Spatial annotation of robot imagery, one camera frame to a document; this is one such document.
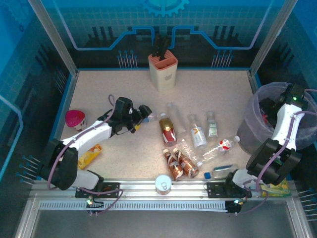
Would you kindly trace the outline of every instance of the blue bottle cap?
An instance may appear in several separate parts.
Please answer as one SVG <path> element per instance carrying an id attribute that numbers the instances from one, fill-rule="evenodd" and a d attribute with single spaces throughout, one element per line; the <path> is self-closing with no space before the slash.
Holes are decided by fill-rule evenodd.
<path id="1" fill-rule="evenodd" d="M 211 179 L 211 174 L 209 172 L 204 173 L 205 179 Z"/>

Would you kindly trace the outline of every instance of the silver metal base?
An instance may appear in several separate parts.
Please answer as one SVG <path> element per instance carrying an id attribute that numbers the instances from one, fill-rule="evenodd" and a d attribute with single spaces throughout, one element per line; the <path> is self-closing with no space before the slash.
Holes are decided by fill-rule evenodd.
<path id="1" fill-rule="evenodd" d="M 167 195 L 160 195 L 155 190 L 154 180 L 118 180 L 107 179 L 107 182 L 119 182 L 124 194 L 113 210 L 152 210 L 152 211 L 211 211 L 226 212 L 225 201 L 233 198 L 208 198 L 204 189 L 205 180 L 183 180 L 173 182 L 171 192 Z M 75 188 L 66 191 L 47 190 L 46 181 L 37 181 L 30 193 L 29 200 L 25 207 L 16 238 L 29 238 L 36 226 L 38 213 L 41 210 L 100 210 L 86 208 L 86 199 L 75 198 Z M 305 217 L 304 210 L 299 200 L 293 182 L 289 182 L 292 196 L 287 198 L 270 198 L 276 203 L 286 203 L 290 220 L 298 238 L 312 238 L 312 232 Z M 261 201 L 262 197 L 253 194 L 250 201 Z M 109 206 L 114 198 L 98 199 L 103 201 L 105 207 Z"/>

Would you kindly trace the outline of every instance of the glass panel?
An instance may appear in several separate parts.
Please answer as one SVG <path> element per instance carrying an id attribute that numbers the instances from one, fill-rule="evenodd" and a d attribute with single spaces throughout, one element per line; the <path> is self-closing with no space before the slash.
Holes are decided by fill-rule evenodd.
<path id="1" fill-rule="evenodd" d="M 69 73 L 26 0 L 1 1 L 0 31 L 0 230 L 11 237 L 36 178 L 22 157 L 40 157 Z"/>
<path id="2" fill-rule="evenodd" d="M 316 1 L 298 1 L 258 75 L 262 84 L 281 81 L 316 89 L 316 65 Z"/>
<path id="3" fill-rule="evenodd" d="M 283 3 L 44 1 L 78 68 L 148 67 L 157 33 L 169 36 L 179 66 L 249 67 Z"/>

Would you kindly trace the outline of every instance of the trash bin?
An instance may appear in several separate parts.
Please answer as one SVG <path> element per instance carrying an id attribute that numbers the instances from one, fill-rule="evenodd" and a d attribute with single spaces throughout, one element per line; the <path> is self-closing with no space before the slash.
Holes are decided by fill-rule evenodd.
<path id="1" fill-rule="evenodd" d="M 278 101 L 280 94 L 284 92 L 289 83 L 276 82 L 262 86 L 248 101 L 244 120 L 238 129 L 240 146 L 249 154 L 253 154 L 259 146 L 268 138 L 271 138 L 274 128 L 265 123 L 260 111 L 259 102 L 265 98 Z M 308 102 L 307 111 L 317 113 L 317 104 L 309 93 L 305 93 Z M 297 150 L 308 147 L 317 140 L 317 117 L 305 115 L 299 125 L 296 136 Z"/>

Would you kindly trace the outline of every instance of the metal frame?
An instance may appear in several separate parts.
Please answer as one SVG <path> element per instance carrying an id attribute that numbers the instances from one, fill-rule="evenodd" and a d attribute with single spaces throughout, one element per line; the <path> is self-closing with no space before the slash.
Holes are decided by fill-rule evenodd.
<path id="1" fill-rule="evenodd" d="M 77 75 L 77 68 L 67 51 L 58 31 L 56 30 L 49 14 L 44 8 L 41 0 L 28 0 L 32 6 L 34 12 L 42 23 L 51 41 L 55 45 L 62 60 L 66 64 L 68 70 L 73 76 Z M 255 74 L 258 71 L 260 65 L 265 59 L 268 51 L 278 36 L 281 28 L 285 24 L 289 17 L 293 7 L 297 0 L 286 0 L 281 8 L 277 18 L 275 19 L 267 37 L 264 40 L 254 62 L 251 65 L 250 72 L 248 73 L 250 86 L 253 92 L 256 92 L 258 85 L 256 83 Z M 171 207 L 157 207 L 156 209 L 183 209 L 189 210 L 186 204 L 194 204 L 192 209 L 194 210 L 208 210 L 213 209 L 200 209 L 202 204 L 207 204 L 210 207 L 214 207 L 215 204 L 219 204 L 220 208 L 223 202 L 234 200 L 229 199 L 209 199 L 207 191 L 204 188 L 205 180 L 183 180 L 179 182 L 173 182 L 171 192 L 168 195 L 159 195 L 155 190 L 154 180 L 119 180 L 119 179 L 107 179 L 108 182 L 119 182 L 121 188 L 124 189 L 122 198 L 118 201 L 119 210 L 146 210 L 152 209 L 152 204 L 171 204 Z M 290 214 L 290 221 L 292 222 L 294 232 L 298 238 L 312 238 L 313 234 L 310 230 L 308 221 L 305 217 L 305 213 L 301 202 L 298 198 L 296 188 L 293 182 L 290 182 L 290 188 L 293 191 L 292 197 L 289 198 L 270 198 L 270 200 L 286 203 Z M 86 210 L 83 204 L 86 203 L 85 199 L 78 199 L 74 197 L 75 189 L 70 188 L 66 191 L 53 190 L 48 191 L 46 187 L 46 181 L 36 181 L 32 187 L 29 200 L 25 206 L 20 225 L 18 227 L 16 238 L 30 238 L 32 232 L 36 227 L 38 214 L 40 210 Z M 105 205 L 110 204 L 114 199 L 104 199 Z M 262 198 L 257 198 L 256 194 L 250 200 L 260 201 Z M 145 207 L 130 206 L 129 204 L 145 204 Z"/>
<path id="2" fill-rule="evenodd" d="M 67 69 L 69 70 L 70 74 L 74 77 L 77 75 L 77 67 L 71 58 L 63 40 L 61 39 L 57 29 L 54 26 L 52 19 L 49 16 L 49 13 L 46 11 L 45 7 L 41 0 L 28 0 L 29 4 L 33 8 L 36 16 L 38 17 L 39 21 L 43 25 L 46 33 L 48 34 L 49 38 L 51 39 L 52 43 L 54 44 L 57 52 L 59 53 L 60 57 L 64 61 Z"/>
<path id="3" fill-rule="evenodd" d="M 264 61 L 267 53 L 271 49 L 275 39 L 280 34 L 286 20 L 288 19 L 289 15 L 291 14 L 295 4 L 297 3 L 297 0 L 285 0 L 281 10 L 279 11 L 276 19 L 274 20 L 269 32 L 267 33 L 267 36 L 261 45 L 256 57 L 254 58 L 254 61 L 251 64 L 250 67 L 250 77 L 251 80 L 254 80 L 253 84 L 256 84 L 255 82 L 255 74 L 259 70 L 262 62 Z"/>
<path id="4" fill-rule="evenodd" d="M 186 211 L 210 211 L 226 212 L 224 202 L 234 200 L 233 198 L 208 198 L 204 189 L 205 180 L 182 180 L 173 182 L 171 192 L 167 195 L 159 195 L 155 190 L 155 181 L 152 179 L 107 179 L 107 182 L 119 182 L 124 189 L 122 198 L 113 210 L 186 210 Z M 24 209 L 16 238 L 30 238 L 36 227 L 39 211 L 41 210 L 87 210 L 86 199 L 75 198 L 75 188 L 66 191 L 47 190 L 46 181 L 36 181 L 32 187 L 29 200 Z M 299 200 L 293 181 L 289 181 L 292 191 L 291 197 L 270 197 L 270 201 L 286 203 L 290 222 L 294 233 L 298 238 L 313 238 L 306 220 L 301 201 Z M 115 199 L 103 200 L 105 206 L 111 204 Z M 250 201 L 262 201 L 256 193 Z"/>

